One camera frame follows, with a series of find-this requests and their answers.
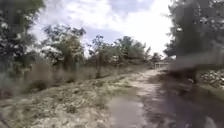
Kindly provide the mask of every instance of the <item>leaves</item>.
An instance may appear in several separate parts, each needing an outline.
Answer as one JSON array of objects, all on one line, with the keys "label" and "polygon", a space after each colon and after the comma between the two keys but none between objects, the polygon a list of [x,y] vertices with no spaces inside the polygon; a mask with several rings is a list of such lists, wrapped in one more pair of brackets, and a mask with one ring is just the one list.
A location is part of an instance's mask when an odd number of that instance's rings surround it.
[{"label": "leaves", "polygon": [[223,45],[223,4],[214,0],[178,0],[169,7],[173,22],[168,56],[182,56],[220,48]]}]

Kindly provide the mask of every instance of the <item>foliage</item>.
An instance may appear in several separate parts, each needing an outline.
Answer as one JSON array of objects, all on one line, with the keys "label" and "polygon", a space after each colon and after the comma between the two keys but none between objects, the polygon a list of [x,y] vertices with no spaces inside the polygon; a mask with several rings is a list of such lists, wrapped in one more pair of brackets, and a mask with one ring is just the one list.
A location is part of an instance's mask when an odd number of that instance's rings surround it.
[{"label": "foliage", "polygon": [[84,50],[80,38],[85,34],[84,29],[58,25],[47,27],[45,33],[48,38],[44,40],[44,45],[54,50],[48,48],[42,52],[54,64],[62,64],[63,68],[67,70],[74,68],[72,65],[83,59]]},{"label": "foliage", "polygon": [[145,45],[132,39],[131,37],[124,36],[115,41],[119,61],[124,59],[143,59]]},{"label": "foliage", "polygon": [[224,32],[222,6],[222,1],[214,0],[173,1],[169,7],[173,38],[164,52],[182,56],[220,47]]},{"label": "foliage", "polygon": [[22,62],[27,44],[34,39],[28,29],[40,7],[42,0],[0,0],[1,71],[12,62]]},{"label": "foliage", "polygon": [[156,62],[161,61],[161,58],[162,58],[162,56],[159,53],[154,53],[150,60],[151,60],[151,62],[156,63]]}]

